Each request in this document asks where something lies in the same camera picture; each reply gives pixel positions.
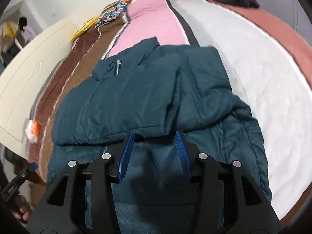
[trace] zipper pull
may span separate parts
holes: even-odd
[[[116,75],[119,74],[119,68],[121,68],[121,60],[117,60]]]

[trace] cream headboard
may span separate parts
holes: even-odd
[[[33,39],[0,76],[0,143],[26,157],[25,122],[43,84],[71,49],[77,27],[65,18]]]

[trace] white blanket section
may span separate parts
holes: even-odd
[[[312,91],[292,56],[254,23],[205,0],[181,7],[222,50],[240,81],[232,84],[233,92],[259,121],[272,206],[281,219],[312,181]]]

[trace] yellow cloth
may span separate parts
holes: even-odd
[[[75,39],[77,39],[77,38],[80,37],[82,34],[84,34],[87,30],[89,30],[90,27],[96,23],[98,17],[99,17],[99,16],[96,16],[96,17],[94,17],[94,18],[91,18],[91,19],[88,20],[87,22],[85,22],[85,23],[83,24],[83,26],[80,27],[80,28],[74,33],[74,35],[71,37],[71,42],[74,42]]]
[[[17,35],[18,25],[13,21],[6,21],[0,24],[0,37],[10,39]]]

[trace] silver screw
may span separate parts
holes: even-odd
[[[102,158],[103,158],[103,159],[110,159],[111,156],[112,156],[111,154],[105,153],[105,154],[102,155]]]
[[[234,161],[234,162],[233,162],[233,165],[234,165],[235,167],[241,167],[241,162],[239,162],[239,161]]]
[[[208,155],[206,153],[199,153],[198,156],[200,159],[207,159],[208,158]]]
[[[71,161],[68,163],[68,166],[69,166],[69,167],[74,167],[76,164],[77,164],[77,162],[76,162],[75,160],[71,160]]]

